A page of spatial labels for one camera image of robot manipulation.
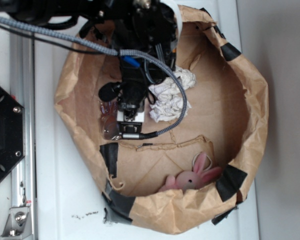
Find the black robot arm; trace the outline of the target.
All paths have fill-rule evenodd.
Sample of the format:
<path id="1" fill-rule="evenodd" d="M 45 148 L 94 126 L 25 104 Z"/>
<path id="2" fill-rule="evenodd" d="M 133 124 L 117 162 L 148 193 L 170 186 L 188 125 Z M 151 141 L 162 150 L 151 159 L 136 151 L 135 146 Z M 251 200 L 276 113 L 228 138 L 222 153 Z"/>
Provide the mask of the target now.
<path id="1" fill-rule="evenodd" d="M 149 88 L 174 78 L 183 23 L 178 5 L 164 0 L 0 0 L 0 26 L 28 38 L 35 34 L 87 47 L 92 55 L 119 58 L 122 79 L 99 90 L 103 102 L 117 101 L 122 139 L 155 138 L 142 133 L 139 114 Z"/>

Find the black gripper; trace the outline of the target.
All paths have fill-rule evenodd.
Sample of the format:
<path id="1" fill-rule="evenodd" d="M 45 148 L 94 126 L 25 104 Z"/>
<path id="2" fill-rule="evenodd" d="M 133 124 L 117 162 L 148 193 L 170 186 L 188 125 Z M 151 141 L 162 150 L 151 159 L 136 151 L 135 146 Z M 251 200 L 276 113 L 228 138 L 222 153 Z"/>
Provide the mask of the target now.
<path id="1" fill-rule="evenodd" d="M 162 83 L 168 75 L 149 61 L 132 56 L 120 58 L 122 80 L 118 87 L 117 122 L 121 133 L 140 133 L 145 121 L 146 100 L 157 98 L 149 87 Z"/>

